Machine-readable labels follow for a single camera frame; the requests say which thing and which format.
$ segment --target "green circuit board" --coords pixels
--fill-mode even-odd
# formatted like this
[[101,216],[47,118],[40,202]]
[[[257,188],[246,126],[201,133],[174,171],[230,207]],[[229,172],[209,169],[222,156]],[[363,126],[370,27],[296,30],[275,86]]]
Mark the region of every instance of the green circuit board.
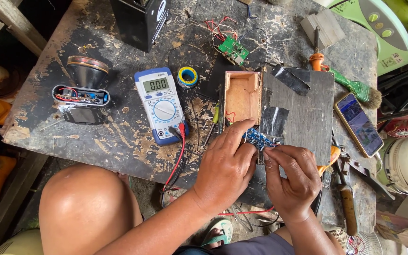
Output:
[[218,49],[224,53],[224,56],[229,61],[236,65],[243,65],[243,61],[248,56],[248,53],[250,53],[245,47],[230,36],[218,46]]

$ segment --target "multimeter dial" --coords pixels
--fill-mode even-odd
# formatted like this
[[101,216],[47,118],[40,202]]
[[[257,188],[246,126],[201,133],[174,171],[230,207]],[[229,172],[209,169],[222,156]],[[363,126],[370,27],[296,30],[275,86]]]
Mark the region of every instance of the multimeter dial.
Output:
[[169,100],[160,100],[154,105],[154,114],[160,120],[170,120],[174,117],[175,113],[176,108]]

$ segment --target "knee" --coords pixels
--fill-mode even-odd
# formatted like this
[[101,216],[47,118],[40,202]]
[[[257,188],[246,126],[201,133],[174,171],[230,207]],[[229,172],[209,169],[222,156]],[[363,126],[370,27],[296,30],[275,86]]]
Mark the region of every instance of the knee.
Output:
[[124,185],[112,171],[76,164],[50,178],[42,191],[39,213],[45,210],[68,214],[87,210],[89,206],[117,206],[126,196]]

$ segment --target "yellow screwdriver handle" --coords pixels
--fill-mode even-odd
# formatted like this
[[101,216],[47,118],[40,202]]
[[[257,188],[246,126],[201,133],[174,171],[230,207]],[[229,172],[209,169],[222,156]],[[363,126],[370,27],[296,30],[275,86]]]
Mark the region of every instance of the yellow screwdriver handle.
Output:
[[217,105],[215,105],[215,114],[213,115],[213,119],[212,119],[212,122],[215,124],[218,123],[218,112],[219,112],[219,106],[217,103]]

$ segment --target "red engine part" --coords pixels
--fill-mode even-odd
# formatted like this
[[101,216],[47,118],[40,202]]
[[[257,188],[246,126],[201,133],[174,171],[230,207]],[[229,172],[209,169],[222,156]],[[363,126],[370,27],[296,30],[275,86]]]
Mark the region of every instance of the red engine part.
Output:
[[389,136],[396,138],[408,137],[408,116],[393,119],[385,127],[385,132],[387,132]]

